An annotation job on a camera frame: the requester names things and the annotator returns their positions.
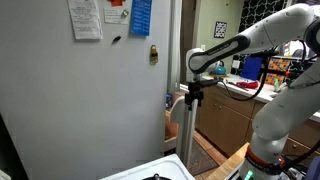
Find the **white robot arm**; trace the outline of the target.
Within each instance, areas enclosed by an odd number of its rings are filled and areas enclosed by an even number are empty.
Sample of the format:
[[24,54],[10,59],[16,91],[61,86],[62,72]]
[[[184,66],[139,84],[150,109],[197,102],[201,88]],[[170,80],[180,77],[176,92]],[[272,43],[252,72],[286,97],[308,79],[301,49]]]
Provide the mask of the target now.
[[[204,51],[186,54],[189,93],[185,103],[203,98],[202,89],[212,85],[201,74],[235,54],[271,55],[272,48],[302,40],[315,53],[320,51],[320,17],[317,5],[298,3],[282,9],[234,37]],[[281,157],[289,132],[320,109],[320,64],[314,63],[287,88],[267,103],[254,117],[253,134],[245,160],[239,168],[242,180],[279,180],[280,174],[302,161],[286,163]]]

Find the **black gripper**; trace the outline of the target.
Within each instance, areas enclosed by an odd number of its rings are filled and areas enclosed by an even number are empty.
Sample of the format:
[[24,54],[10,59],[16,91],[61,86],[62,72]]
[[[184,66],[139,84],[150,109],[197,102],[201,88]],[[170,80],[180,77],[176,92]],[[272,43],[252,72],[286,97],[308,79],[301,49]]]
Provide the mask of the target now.
[[188,93],[185,94],[185,103],[191,107],[194,100],[198,100],[198,103],[204,98],[202,91],[203,86],[200,82],[194,82],[188,84]]

